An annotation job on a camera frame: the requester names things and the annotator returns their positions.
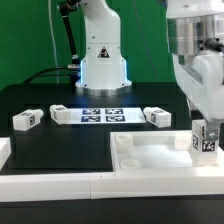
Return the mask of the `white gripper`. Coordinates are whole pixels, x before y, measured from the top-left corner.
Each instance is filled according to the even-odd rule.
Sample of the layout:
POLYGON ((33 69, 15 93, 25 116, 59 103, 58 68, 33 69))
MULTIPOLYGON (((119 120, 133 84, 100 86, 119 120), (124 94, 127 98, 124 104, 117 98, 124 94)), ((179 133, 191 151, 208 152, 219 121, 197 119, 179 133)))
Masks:
POLYGON ((212 122, 224 122, 224 54, 208 51, 187 57, 184 65, 177 55, 172 58, 178 86, 207 120, 205 139, 217 141, 220 124, 212 122))

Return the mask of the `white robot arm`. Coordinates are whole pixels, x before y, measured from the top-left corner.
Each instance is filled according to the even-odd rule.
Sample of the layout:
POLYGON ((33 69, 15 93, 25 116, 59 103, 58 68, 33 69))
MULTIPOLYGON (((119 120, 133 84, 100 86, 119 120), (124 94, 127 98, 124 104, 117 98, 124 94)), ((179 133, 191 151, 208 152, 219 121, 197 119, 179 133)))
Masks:
MULTIPOLYGON (((224 123, 224 0, 165 0, 169 52, 189 107, 206 120, 204 138, 219 138, 224 123)), ((120 18, 105 0, 80 0, 86 31, 79 91, 114 94, 127 88, 120 52, 120 18)))

